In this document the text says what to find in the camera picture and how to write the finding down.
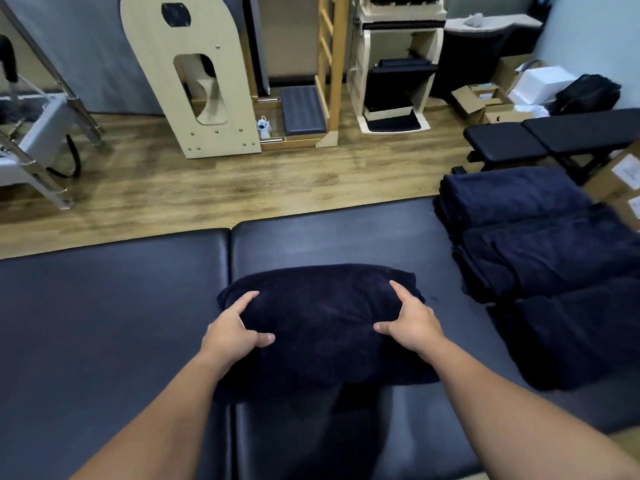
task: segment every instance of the black foam grip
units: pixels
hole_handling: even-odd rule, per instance
[[[4,67],[4,77],[13,84],[18,82],[18,64],[15,61],[15,51],[9,37],[0,35],[0,61]]]

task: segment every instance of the finger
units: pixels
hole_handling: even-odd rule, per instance
[[[389,325],[393,322],[377,322],[373,324],[373,330],[381,333],[382,335],[391,335],[389,331]]]
[[[258,333],[258,338],[255,341],[256,347],[266,347],[271,345],[276,340],[276,336],[272,333]]]
[[[403,303],[408,299],[413,298],[413,295],[409,293],[409,290],[407,290],[407,288],[402,286],[400,283],[396,283],[395,281],[389,281],[389,284],[391,284],[391,288],[394,289],[394,291],[396,292],[396,295],[398,295],[398,298],[400,298],[400,301],[402,301]]]
[[[229,310],[235,311],[238,315],[244,312],[244,309],[251,302],[253,298],[258,296],[260,291],[247,291],[244,295],[236,300],[236,302],[229,306]]]

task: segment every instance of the forearm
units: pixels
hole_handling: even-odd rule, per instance
[[[469,442],[494,480],[640,478],[610,439],[476,361],[447,339],[421,354],[444,383]]]
[[[183,480],[195,476],[222,366],[199,354],[72,480]]]

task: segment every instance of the black workout bench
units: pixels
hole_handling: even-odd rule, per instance
[[[476,125],[466,128],[463,134],[473,147],[467,160],[484,162],[482,171],[533,164],[551,156],[582,185],[594,169],[608,163],[612,151],[622,150],[640,137],[640,108]],[[593,158],[580,166],[571,158],[576,155]],[[464,173],[460,168],[452,169],[453,173]]]

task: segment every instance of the white label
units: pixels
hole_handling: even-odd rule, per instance
[[[640,160],[629,154],[611,171],[633,190],[640,189]]]
[[[629,200],[629,205],[631,206],[631,210],[634,211],[636,219],[640,219],[640,197],[634,197]]]

